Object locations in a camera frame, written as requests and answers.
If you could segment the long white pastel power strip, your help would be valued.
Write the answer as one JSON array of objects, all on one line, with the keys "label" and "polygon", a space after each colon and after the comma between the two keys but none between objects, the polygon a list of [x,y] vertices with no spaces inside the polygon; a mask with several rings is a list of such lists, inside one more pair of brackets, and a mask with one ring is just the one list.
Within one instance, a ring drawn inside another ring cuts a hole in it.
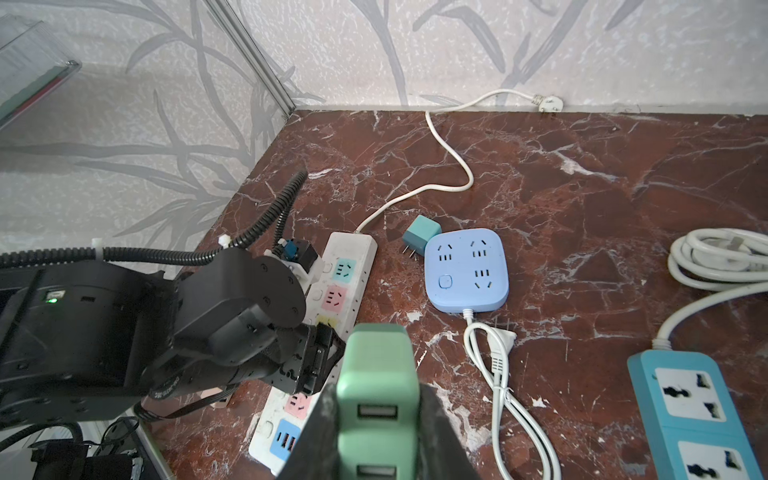
[{"label": "long white pastel power strip", "polygon": [[[309,325],[332,327],[346,341],[354,328],[377,251],[367,234],[333,232],[322,255],[323,272],[308,290]],[[254,419],[248,456],[278,475],[319,395],[289,395],[273,388]]]}]

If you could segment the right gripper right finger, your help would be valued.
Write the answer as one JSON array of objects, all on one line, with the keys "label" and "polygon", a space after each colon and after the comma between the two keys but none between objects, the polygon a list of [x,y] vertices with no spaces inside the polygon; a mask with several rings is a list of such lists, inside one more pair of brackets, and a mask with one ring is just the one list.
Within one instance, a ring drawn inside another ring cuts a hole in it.
[{"label": "right gripper right finger", "polygon": [[456,435],[436,390],[420,385],[417,478],[479,479]]}]

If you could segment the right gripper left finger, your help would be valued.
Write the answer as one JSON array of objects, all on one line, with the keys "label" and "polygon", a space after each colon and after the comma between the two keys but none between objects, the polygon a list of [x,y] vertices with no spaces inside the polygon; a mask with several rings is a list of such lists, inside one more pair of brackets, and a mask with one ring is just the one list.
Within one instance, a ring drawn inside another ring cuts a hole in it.
[{"label": "right gripper left finger", "polygon": [[337,385],[326,386],[277,480],[339,478]]}]

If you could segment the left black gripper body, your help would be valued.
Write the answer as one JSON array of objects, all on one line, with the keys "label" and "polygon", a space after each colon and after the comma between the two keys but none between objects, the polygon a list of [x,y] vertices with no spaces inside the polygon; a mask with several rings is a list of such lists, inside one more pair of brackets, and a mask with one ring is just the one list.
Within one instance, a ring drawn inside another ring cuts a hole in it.
[{"label": "left black gripper body", "polygon": [[161,400],[259,380],[289,395],[318,393],[344,355],[324,324],[309,325],[306,295],[282,261],[237,248],[173,285],[165,346],[145,372]]}]

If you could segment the green usb plug cube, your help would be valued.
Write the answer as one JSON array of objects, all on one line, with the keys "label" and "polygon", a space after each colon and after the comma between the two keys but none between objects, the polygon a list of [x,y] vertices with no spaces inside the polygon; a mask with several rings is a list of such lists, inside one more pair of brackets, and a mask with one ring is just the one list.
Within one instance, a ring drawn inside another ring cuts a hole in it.
[{"label": "green usb plug cube", "polygon": [[341,479],[414,479],[420,387],[407,331],[353,329],[336,386]]}]

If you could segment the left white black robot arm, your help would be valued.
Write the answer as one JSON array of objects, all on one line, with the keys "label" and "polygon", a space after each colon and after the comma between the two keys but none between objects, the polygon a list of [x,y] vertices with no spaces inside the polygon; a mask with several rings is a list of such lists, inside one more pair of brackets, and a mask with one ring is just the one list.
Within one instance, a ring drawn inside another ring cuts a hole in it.
[{"label": "left white black robot arm", "polygon": [[[306,292],[318,256],[282,238],[308,174],[297,172],[246,231],[208,251],[87,247],[1,257],[3,448],[62,427],[31,448],[38,479],[129,479],[136,457],[120,439],[84,438],[81,424],[128,432],[159,415],[143,408],[199,393],[194,412],[259,380],[287,394],[318,393],[345,344],[309,325]],[[266,231],[270,253],[251,245]]]}]

